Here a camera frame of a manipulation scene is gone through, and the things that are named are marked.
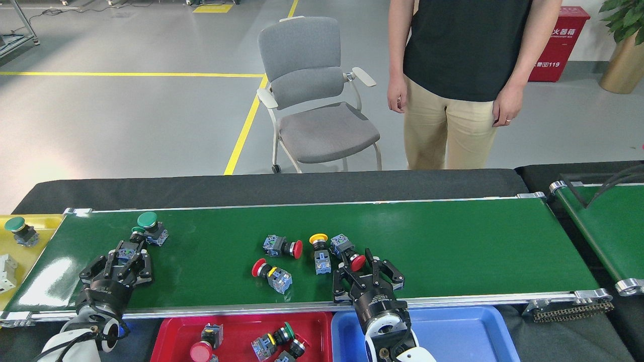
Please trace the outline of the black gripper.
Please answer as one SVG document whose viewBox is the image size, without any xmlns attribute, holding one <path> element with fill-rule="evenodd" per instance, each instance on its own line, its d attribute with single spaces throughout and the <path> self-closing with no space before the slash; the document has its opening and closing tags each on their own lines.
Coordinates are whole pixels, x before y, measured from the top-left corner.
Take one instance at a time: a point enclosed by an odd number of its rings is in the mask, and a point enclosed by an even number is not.
<svg viewBox="0 0 644 362">
<path fill-rule="evenodd" d="M 377 316 L 392 312 L 402 316 L 407 303 L 396 299 L 394 290 L 404 287 L 405 276 L 388 259 L 373 256 L 366 249 L 366 259 L 372 268 L 372 285 L 359 288 L 359 276 L 345 262 L 333 272 L 333 301 L 353 302 L 361 325 L 368 325 Z"/>
<path fill-rule="evenodd" d="M 106 255 L 97 256 L 80 271 L 79 280 L 83 288 L 76 298 L 77 313 L 93 302 L 95 307 L 103 311 L 108 309 L 121 318 L 133 293 L 131 286 L 152 282 L 152 259 L 145 249 L 145 242 L 127 257 L 120 269 L 120 282 L 117 266 L 116 250 L 110 250 Z"/>
</svg>

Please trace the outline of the person's right hand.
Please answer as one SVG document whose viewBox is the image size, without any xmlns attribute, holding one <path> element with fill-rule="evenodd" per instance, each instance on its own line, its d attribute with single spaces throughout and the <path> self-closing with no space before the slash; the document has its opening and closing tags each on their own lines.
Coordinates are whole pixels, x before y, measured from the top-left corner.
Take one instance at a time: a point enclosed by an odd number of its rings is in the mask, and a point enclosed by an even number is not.
<svg viewBox="0 0 644 362">
<path fill-rule="evenodd" d="M 404 113 L 407 106 L 407 84 L 404 75 L 389 76 L 387 101 L 389 110 Z"/>
</svg>

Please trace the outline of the person's left hand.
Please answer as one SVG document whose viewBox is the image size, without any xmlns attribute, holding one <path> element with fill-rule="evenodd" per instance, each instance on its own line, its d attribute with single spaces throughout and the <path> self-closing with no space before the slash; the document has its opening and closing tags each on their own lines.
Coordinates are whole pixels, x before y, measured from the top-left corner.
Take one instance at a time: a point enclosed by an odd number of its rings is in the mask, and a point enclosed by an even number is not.
<svg viewBox="0 0 644 362">
<path fill-rule="evenodd" d="M 492 127 L 509 126 L 522 110 L 527 83 L 508 83 L 493 101 Z"/>
</svg>

